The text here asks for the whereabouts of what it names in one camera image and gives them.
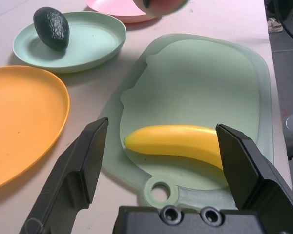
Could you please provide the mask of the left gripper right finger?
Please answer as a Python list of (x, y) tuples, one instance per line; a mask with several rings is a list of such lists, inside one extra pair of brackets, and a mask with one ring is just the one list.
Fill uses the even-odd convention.
[(293, 234), (293, 192), (244, 133), (216, 127), (223, 171), (236, 210), (222, 210), (228, 234)]

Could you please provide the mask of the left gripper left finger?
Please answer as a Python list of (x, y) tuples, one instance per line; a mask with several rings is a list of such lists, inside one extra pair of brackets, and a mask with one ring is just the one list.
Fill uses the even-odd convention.
[(77, 213), (93, 201), (107, 128), (107, 118), (86, 125), (60, 155), (20, 233), (71, 233)]

